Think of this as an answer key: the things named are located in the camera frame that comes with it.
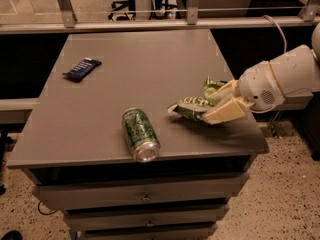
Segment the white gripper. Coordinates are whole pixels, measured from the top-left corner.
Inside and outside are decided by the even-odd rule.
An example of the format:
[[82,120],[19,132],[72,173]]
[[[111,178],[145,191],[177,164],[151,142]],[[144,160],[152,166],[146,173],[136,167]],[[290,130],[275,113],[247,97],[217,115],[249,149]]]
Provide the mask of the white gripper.
[[[254,113],[265,113],[273,110],[285,101],[285,95],[274,75],[270,62],[263,61],[248,68],[237,80],[230,80],[217,91],[209,95],[210,99],[221,101],[227,97],[240,95],[248,102]],[[208,124],[214,125],[240,119],[246,115],[247,105],[238,98],[231,98],[221,106],[216,106],[201,118]]]

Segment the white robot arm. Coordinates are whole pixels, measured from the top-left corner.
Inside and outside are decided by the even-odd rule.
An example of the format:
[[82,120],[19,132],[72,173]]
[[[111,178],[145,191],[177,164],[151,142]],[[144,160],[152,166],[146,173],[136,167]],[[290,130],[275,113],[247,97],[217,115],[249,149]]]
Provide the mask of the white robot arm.
[[230,80],[208,96],[217,104],[201,115],[208,124],[242,118],[248,111],[265,113],[288,97],[320,91],[320,24],[311,45],[300,45],[270,60],[248,68],[238,80]]

